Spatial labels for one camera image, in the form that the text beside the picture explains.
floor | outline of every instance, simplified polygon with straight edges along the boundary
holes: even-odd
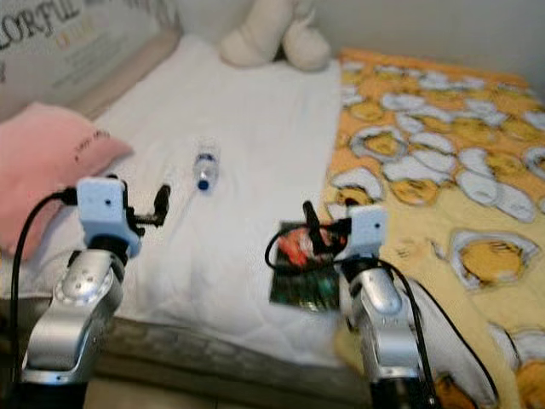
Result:
[[[212,398],[106,378],[91,381],[84,409],[252,409]]]

yellow blanket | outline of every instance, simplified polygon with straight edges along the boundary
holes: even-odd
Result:
[[[322,218],[384,205],[382,258],[441,304],[499,406],[545,407],[545,111],[513,75],[355,49],[341,64]],[[348,337],[339,331],[337,351],[355,363]],[[445,401],[478,405],[442,379]]]

black cable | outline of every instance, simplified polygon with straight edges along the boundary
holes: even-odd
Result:
[[[415,296],[405,276],[391,263],[385,262],[384,260],[381,260],[381,259],[372,258],[372,257],[357,257],[357,258],[334,260],[332,262],[323,263],[318,266],[310,267],[310,268],[297,268],[295,266],[279,266],[278,264],[272,264],[270,260],[270,253],[271,253],[271,249],[274,246],[274,243],[276,243],[276,241],[281,236],[287,233],[290,233],[298,228],[304,228],[306,226],[307,225],[305,223],[301,223],[295,226],[290,226],[289,228],[281,229],[272,237],[271,241],[269,241],[269,244],[267,245],[267,248],[265,250],[265,263],[267,264],[267,266],[283,274],[299,275],[299,274],[308,273],[308,272],[315,271],[322,268],[333,267],[336,264],[343,264],[344,262],[361,261],[361,262],[379,262],[383,267],[393,271],[401,280],[401,283],[403,284],[407,292],[407,297],[409,298],[410,309],[412,311],[413,320],[415,321],[416,340],[417,340],[416,347],[418,348],[418,354],[420,355],[420,359],[422,361],[422,370],[424,372],[424,380],[427,386],[427,392],[428,392],[428,395],[433,398],[435,402],[434,405],[436,405],[437,402],[439,402],[439,400],[435,393],[432,371],[430,369],[429,360],[427,358],[426,343],[424,341],[424,335],[422,332],[422,323],[420,321],[420,315],[418,314],[418,306],[416,305]],[[328,229],[331,227],[331,225],[320,225],[319,227]]]
[[[25,247],[26,236],[31,229],[32,222],[36,218],[37,214],[43,207],[51,200],[62,200],[66,205],[74,205],[77,203],[76,189],[69,187],[64,191],[51,193],[40,200],[34,209],[30,212],[26,218],[25,224],[21,229],[19,240],[17,241],[17,248],[14,254],[14,265],[11,274],[11,298],[9,300],[9,337],[11,344],[11,354],[13,355],[13,363],[11,366],[10,381],[12,388],[20,380],[20,360],[19,360],[19,271],[20,262],[23,257],[23,250]]]

mattress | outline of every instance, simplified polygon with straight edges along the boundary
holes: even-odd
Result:
[[[21,300],[22,344],[48,304],[46,298]],[[8,302],[0,300],[0,315],[8,311]],[[7,357],[2,353],[0,343],[0,360]],[[252,407],[348,409],[370,402],[367,383],[348,367],[297,365],[191,328],[122,318],[112,320],[95,373]],[[8,371],[0,371],[0,385],[8,378]]]
[[[318,202],[341,109],[339,67],[303,73],[285,63],[238,70],[215,49],[185,36],[173,55],[96,123],[135,154],[108,172],[129,185],[139,213],[160,185],[172,187],[163,228],[148,228],[129,261],[117,316],[192,328],[296,364],[339,366],[338,315],[271,304],[263,252],[280,220],[301,219]],[[203,141],[221,150],[211,194],[195,192],[192,164]],[[21,297],[50,294],[74,248],[77,212],[64,209],[37,255],[21,270]],[[2,265],[8,297],[9,260]]]

blue bottle cap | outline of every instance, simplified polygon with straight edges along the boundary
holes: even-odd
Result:
[[[200,190],[208,190],[210,184],[208,183],[208,181],[198,181],[197,187]]]

